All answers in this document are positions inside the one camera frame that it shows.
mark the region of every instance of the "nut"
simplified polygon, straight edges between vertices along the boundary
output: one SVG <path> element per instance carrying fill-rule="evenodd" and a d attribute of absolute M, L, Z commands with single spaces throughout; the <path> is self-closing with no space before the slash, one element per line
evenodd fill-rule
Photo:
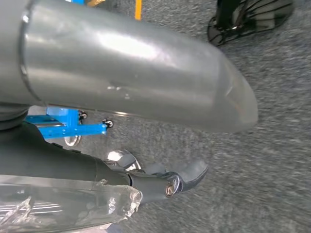
<path fill-rule="evenodd" d="M 169 183 L 165 187 L 165 196 L 168 198 L 171 198 L 174 194 L 174 185 Z"/>

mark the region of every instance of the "small black wheel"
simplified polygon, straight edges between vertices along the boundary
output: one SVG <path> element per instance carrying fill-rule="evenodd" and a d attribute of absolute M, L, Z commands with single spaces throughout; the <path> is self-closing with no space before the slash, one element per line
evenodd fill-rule
<path fill-rule="evenodd" d="M 108 128 L 112 128 L 113 127 L 113 122 L 111 120 L 107 120 L 105 119 L 103 121 L 103 124 L 106 124 Z"/>
<path fill-rule="evenodd" d="M 86 112 L 79 111 L 79 112 L 79 118 L 80 120 L 86 119 L 86 118 L 88 118 L 88 114 Z"/>

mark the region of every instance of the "chrome exhaust pipe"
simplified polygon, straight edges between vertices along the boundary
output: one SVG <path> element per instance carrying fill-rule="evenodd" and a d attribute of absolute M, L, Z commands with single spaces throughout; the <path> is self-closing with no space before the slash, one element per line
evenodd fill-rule
<path fill-rule="evenodd" d="M 5 93 L 1 102 L 92 109 L 208 132 L 241 131 L 257 121 L 251 88 L 210 44 L 63 0 L 2 1 L 0 10 L 8 24 L 0 26 L 1 37 L 14 32 L 0 50 L 11 48 L 12 70 L 20 70 L 8 79 L 0 69 L 0 92 Z M 4 56 L 0 66 L 8 62 Z"/>

